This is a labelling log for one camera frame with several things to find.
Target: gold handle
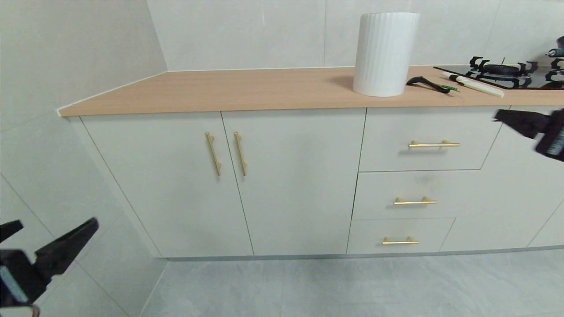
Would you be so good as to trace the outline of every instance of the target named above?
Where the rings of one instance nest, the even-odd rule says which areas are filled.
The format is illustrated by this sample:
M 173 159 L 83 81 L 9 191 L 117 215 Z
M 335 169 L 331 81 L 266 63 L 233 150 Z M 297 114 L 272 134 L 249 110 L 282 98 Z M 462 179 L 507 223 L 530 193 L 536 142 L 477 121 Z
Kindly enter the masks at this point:
M 243 159 L 243 150 L 241 149 L 241 135 L 237 132 L 235 134 L 235 142 L 237 143 L 237 148 L 239 149 L 239 160 L 241 161 L 241 168 L 243 169 L 243 176 L 246 176 L 246 163 Z
M 213 157 L 213 162 L 215 163 L 215 170 L 217 171 L 217 176 L 221 176 L 221 172 L 219 171 L 221 169 L 221 163 L 217 161 L 217 157 L 215 156 L 215 150 L 213 148 L 213 139 L 215 139 L 215 137 L 213 135 L 210 135 L 209 132 L 206 132 L 206 139 L 208 140 L 211 156 Z
M 443 140 L 441 143 L 417 143 L 417 141 L 413 140 L 408 145 L 409 148 L 416 148 L 416 147 L 459 147 L 460 143 L 452 143 L 448 140 Z
M 398 197 L 395 199 L 394 205 L 430 205 L 436 203 L 436 200 L 430 200 L 427 196 L 424 196 L 420 201 L 404 201 Z
M 387 237 L 384 238 L 382 244 L 418 244 L 419 241 L 414 240 L 411 237 L 407 237 L 405 241 L 390 241 Z

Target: white wall tile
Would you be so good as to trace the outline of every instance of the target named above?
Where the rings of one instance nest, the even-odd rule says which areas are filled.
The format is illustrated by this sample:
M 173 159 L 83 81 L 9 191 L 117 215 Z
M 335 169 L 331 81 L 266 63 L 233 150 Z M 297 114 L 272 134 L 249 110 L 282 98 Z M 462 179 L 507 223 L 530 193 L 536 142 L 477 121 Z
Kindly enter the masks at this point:
M 354 66 L 361 15 L 406 12 L 409 3 L 409 0 L 327 0 L 324 65 Z
M 515 64 L 536 60 L 549 64 L 544 56 L 564 36 L 563 0 L 501 0 L 501 5 L 484 57 Z
M 421 14 L 412 65 L 467 64 L 482 56 L 500 0 L 412 0 Z
M 81 266 L 130 316 L 139 316 L 167 260 L 153 258 L 122 215 L 80 260 Z
M 127 317 L 125 312 L 88 276 L 75 266 L 41 305 L 41 317 Z
M 170 71 L 319 67 L 324 0 L 149 0 Z
M 564 200 L 528 246 L 564 244 Z
M 2 129 L 166 71 L 147 4 L 2 1 Z
M 6 180 L 53 235 L 97 217 L 100 229 L 83 251 L 123 213 L 74 128 L 55 112 L 2 133 L 1 159 Z
M 24 204 L 10 185 L 1 178 L 2 199 L 0 223 L 21 220 L 24 228 L 0 244 L 2 249 L 22 249 L 31 261 L 35 261 L 34 252 L 53 241 L 53 237 L 39 219 Z

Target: white vase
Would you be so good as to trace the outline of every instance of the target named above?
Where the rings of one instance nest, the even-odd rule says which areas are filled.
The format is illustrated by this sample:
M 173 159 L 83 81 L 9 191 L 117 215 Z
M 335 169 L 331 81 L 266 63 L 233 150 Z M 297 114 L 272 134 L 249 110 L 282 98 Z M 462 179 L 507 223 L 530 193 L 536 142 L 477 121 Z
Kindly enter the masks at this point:
M 360 17 L 353 90 L 389 97 L 405 89 L 419 14 L 372 13 Z

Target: tiled floor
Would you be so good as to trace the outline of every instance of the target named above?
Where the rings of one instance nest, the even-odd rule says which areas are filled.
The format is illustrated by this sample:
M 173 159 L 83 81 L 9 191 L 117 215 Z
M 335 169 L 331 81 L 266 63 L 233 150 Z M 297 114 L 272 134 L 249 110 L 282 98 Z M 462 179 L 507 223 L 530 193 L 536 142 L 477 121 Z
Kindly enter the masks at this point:
M 170 262 L 142 317 L 564 316 L 564 249 Z

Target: gas stove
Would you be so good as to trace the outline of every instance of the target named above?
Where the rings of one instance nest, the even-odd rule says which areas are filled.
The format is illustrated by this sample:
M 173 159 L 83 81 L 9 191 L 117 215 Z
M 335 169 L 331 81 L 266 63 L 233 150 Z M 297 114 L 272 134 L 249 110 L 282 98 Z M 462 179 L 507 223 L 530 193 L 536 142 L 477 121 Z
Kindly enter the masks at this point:
M 475 56 L 470 65 L 445 65 L 435 68 L 472 78 L 505 89 L 564 90 L 564 59 L 556 58 L 550 66 L 535 61 L 517 65 L 488 64 L 489 60 Z

